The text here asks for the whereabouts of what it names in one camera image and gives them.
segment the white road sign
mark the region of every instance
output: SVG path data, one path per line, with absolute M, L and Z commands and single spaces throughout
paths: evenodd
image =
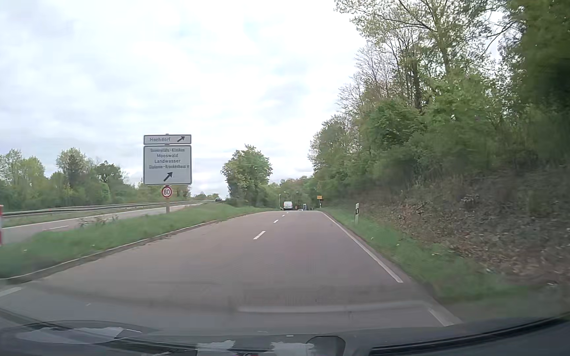
M 193 183 L 193 154 L 190 146 L 145 146 L 144 184 L 164 186 L 167 184 Z
M 144 144 L 191 144 L 191 135 L 144 135 Z

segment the speed limit sign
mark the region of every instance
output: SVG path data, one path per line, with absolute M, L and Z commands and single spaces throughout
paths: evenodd
M 164 188 L 162 188 L 162 196 L 168 199 L 171 195 L 173 195 L 173 189 L 170 188 L 170 186 L 164 186 Z

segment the sky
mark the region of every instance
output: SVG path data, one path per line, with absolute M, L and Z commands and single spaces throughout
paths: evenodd
M 193 135 L 194 193 L 256 146 L 271 181 L 311 175 L 365 44 L 332 0 L 0 0 L 0 152 L 49 176 L 70 147 L 142 177 L 145 134 Z

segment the forest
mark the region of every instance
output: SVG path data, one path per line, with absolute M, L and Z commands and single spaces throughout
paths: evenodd
M 46 177 L 37 157 L 24 157 L 14 149 L 0 153 L 0 204 L 5 211 L 163 200 L 159 186 L 130 184 L 119 165 L 89 158 L 77 148 L 60 152 L 56 165 L 58 171 Z M 177 201 L 218 196 L 191 196 L 189 186 L 173 186 L 173 191 Z
M 269 161 L 249 146 L 222 170 L 232 197 L 272 206 L 298 191 L 314 204 L 538 170 L 562 174 L 570 192 L 570 0 L 336 0 L 336 10 L 367 45 L 313 137 L 313 176 L 268 184 Z

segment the highway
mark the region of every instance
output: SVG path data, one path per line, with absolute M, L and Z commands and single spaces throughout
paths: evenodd
M 246 215 L 0 286 L 0 309 L 16 320 L 102 320 L 169 335 L 459 322 L 396 265 L 318 211 Z M 9 325 L 0 318 L 0 328 Z
M 201 203 L 187 204 L 187 205 L 174 205 L 170 207 L 171 211 L 183 209 L 186 206 L 200 205 Z M 128 212 L 112 213 L 112 214 L 102 214 L 94 215 L 88 217 L 77 217 L 73 219 L 65 219 L 58 221 L 49 222 L 38 222 L 30 223 L 28 225 L 19 225 L 12 227 L 5 227 L 6 220 L 4 219 L 4 243 L 15 243 L 22 241 L 31 237 L 32 235 L 41 231 L 65 231 L 77 229 L 80 227 L 81 220 L 92 220 L 95 217 L 112 217 L 116 216 L 118 219 L 129 219 L 132 217 L 138 217 L 142 215 L 155 215 L 163 214 L 166 212 L 166 207 L 152 208 L 152 209 L 142 209 L 142 210 L 131 210 Z

